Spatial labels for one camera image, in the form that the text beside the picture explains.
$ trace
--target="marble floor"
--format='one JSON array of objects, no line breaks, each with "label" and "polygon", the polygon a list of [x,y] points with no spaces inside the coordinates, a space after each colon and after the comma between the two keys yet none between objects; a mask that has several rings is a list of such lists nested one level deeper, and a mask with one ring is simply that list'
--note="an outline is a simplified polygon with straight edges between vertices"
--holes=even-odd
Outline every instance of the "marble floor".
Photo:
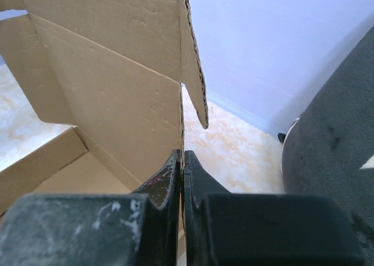
[{"label": "marble floor", "polygon": [[[185,149],[193,150],[206,171],[231,192],[283,193],[280,143],[208,104],[210,126],[203,130],[183,89]],[[7,66],[0,65],[0,171],[67,128],[41,122]]]}]

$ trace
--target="brown cardboard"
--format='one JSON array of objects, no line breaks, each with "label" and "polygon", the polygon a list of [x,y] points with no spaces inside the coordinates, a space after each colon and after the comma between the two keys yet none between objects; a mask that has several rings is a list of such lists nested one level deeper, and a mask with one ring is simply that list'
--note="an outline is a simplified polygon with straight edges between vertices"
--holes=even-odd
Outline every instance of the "brown cardboard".
[{"label": "brown cardboard", "polygon": [[29,192],[137,188],[183,150],[182,82],[207,128],[188,0],[0,0],[8,9],[29,12],[0,21],[9,69],[41,120],[76,127],[0,172],[0,215]]}]

